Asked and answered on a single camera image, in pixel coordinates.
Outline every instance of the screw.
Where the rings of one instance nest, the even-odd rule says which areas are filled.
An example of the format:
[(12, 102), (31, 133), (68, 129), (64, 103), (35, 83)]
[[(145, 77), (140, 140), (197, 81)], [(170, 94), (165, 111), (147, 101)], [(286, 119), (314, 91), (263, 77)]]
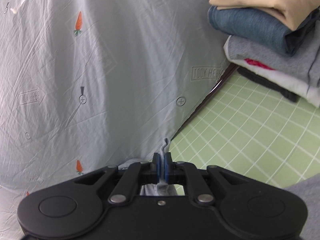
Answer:
[(164, 206), (166, 204), (166, 202), (164, 200), (159, 200), (158, 201), (158, 205), (159, 206)]
[(198, 196), (198, 200), (202, 203), (208, 203), (214, 200), (214, 197), (210, 194), (201, 194)]
[(113, 195), (110, 197), (110, 201), (113, 202), (113, 203), (122, 203), (124, 201), (126, 201), (126, 197), (124, 195), (121, 195), (121, 194), (117, 194), (117, 195)]

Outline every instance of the arrow sign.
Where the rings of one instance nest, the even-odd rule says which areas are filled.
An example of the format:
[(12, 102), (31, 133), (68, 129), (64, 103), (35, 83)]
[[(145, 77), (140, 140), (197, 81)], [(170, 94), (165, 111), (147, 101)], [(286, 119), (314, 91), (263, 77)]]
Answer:
[(41, 89), (34, 89), (24, 93), (19, 94), (19, 105), (30, 104), (34, 102), (38, 102), (39, 105), (41, 104), (45, 93)]

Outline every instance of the blue denim jeans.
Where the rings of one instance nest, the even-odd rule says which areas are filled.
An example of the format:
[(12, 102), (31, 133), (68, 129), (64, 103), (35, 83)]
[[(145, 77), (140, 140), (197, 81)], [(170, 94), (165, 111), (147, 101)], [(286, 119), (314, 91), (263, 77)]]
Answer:
[(258, 42), (284, 56), (292, 56), (314, 28), (319, 10), (311, 12), (294, 32), (278, 19), (254, 8), (217, 10), (212, 6), (208, 18), (216, 30)]

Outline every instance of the dark brown edge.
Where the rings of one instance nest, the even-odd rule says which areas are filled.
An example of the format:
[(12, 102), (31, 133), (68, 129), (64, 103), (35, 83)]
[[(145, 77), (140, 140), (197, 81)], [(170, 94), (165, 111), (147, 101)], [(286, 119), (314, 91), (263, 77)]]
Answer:
[(230, 63), (230, 65), (227, 67), (223, 75), (220, 77), (219, 81), (215, 84), (215, 86), (212, 88), (211, 92), (204, 98), (204, 100), (197, 106), (197, 108), (194, 110), (194, 112), (190, 115), (190, 117), (182, 124), (182, 126), (179, 128), (179, 130), (175, 133), (175, 135), (172, 137), (172, 139), (175, 138), (175, 136), (188, 125), (188, 123), (195, 117), (195, 115), (205, 106), (205, 104), (214, 96), (214, 94), (221, 88), (221, 86), (228, 80), (228, 78), (233, 74), (233, 72), (237, 69), (237, 65), (234, 63)]

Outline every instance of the white garment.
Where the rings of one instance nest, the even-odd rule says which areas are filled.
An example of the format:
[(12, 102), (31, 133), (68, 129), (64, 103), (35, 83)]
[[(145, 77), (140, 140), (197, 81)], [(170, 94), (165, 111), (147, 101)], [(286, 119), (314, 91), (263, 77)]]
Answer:
[(254, 72), (255, 74), (268, 79), (269, 81), (283, 87), (290, 92), (293, 92), (302, 98), (305, 98), (309, 103), (313, 104), (315, 107), (320, 107), (320, 88), (316, 87), (309, 87), (307, 83), (297, 79), (293, 76), (287, 75), (282, 73), (278, 70), (269, 70), (264, 69), (258, 66), (250, 65), (245, 60), (242, 59), (235, 59), (231, 60), (228, 52), (228, 42), (229, 38), (227, 39), (223, 49), (227, 56), (227, 59), (230, 62), (235, 63), (236, 65), (245, 67), (246, 69)]
[(229, 64), (208, 8), (0, 0), (1, 240), (21, 236), (27, 192), (151, 158), (175, 134)]

